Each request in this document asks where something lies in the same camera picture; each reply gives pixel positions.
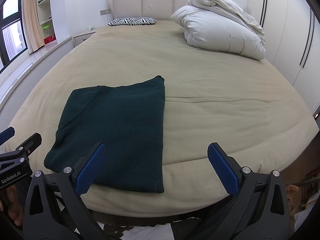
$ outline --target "window frame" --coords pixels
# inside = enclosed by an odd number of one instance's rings
[[[9,26],[15,22],[20,20],[21,22],[21,31],[22,36],[26,45],[26,48],[20,51],[15,57],[13,57],[11,60],[9,59],[7,49],[5,47],[4,43],[4,37],[3,37],[3,28],[6,26]],[[11,62],[13,62],[17,57],[19,57],[23,52],[25,52],[28,49],[26,37],[24,35],[23,31],[23,24],[22,24],[22,6],[21,6],[21,0],[18,0],[18,12],[8,16],[7,18],[3,19],[3,8],[0,9],[0,57],[2,60],[3,68],[0,70],[0,74],[10,65]]]

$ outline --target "human hand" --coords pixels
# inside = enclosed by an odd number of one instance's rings
[[[19,199],[15,186],[11,186],[5,189],[7,198],[10,202],[8,207],[8,215],[14,221],[14,223],[19,227],[22,225],[23,220],[23,210],[19,205]],[[0,209],[3,211],[3,204],[0,201]]]

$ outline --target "window sill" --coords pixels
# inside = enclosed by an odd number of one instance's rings
[[[50,53],[55,51],[70,39],[72,39],[72,37],[69,37],[62,41],[54,41],[45,45],[43,48],[31,54],[6,78],[6,80],[0,85],[0,111],[9,96],[23,80],[23,78]]]

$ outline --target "mattress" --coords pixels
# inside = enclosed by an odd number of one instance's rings
[[[14,150],[35,132],[42,145],[30,156],[43,165],[61,113],[74,89],[127,86],[157,75],[165,79],[164,193],[92,185],[89,209],[132,217],[170,216],[209,206],[227,196],[207,159],[218,142],[255,172],[291,164],[318,132],[306,104],[267,60],[188,46],[173,21],[105,27],[65,55],[35,86],[11,122]]]

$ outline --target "folded sweater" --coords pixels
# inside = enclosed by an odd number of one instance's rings
[[[107,160],[94,183],[142,192],[164,192],[162,180],[164,79],[121,87],[72,91],[44,166],[73,166],[96,142]]]

